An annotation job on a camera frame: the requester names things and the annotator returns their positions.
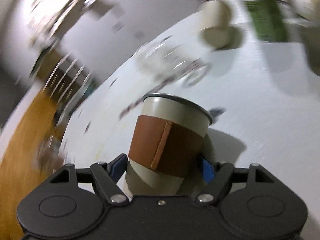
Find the green bottle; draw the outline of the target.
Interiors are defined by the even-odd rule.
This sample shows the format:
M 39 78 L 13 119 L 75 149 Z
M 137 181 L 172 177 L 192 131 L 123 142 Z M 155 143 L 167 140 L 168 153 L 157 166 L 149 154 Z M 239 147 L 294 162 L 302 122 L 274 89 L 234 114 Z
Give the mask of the green bottle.
M 244 0 L 259 40 L 286 42 L 287 29 L 276 0 Z

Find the clear glass mug lying down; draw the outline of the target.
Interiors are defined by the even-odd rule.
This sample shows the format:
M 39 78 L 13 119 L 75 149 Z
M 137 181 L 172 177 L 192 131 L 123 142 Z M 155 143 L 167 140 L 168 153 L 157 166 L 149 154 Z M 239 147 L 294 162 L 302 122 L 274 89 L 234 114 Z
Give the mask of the clear glass mug lying down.
M 170 38 L 141 46 L 133 58 L 139 71 L 161 83 L 183 80 L 185 87 L 199 83 L 212 65 L 197 55 L 194 47 L 176 44 Z

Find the cream cup lying on side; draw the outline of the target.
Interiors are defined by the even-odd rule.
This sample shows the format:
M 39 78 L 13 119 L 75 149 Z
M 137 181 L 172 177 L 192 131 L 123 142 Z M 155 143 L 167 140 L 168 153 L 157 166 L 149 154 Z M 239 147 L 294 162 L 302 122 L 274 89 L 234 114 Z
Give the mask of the cream cup lying on side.
M 199 5 L 199 37 L 215 50 L 239 48 L 242 31 L 231 24 L 233 12 L 225 0 L 206 0 Z

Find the cream cup with brown sleeve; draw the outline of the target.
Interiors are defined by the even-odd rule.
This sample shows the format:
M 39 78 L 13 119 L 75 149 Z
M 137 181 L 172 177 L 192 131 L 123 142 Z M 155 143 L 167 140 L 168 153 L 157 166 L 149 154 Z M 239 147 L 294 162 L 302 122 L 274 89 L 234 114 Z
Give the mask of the cream cup with brown sleeve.
M 178 96 L 143 97 L 129 150 L 124 190 L 134 195 L 175 195 L 199 155 L 211 114 Z

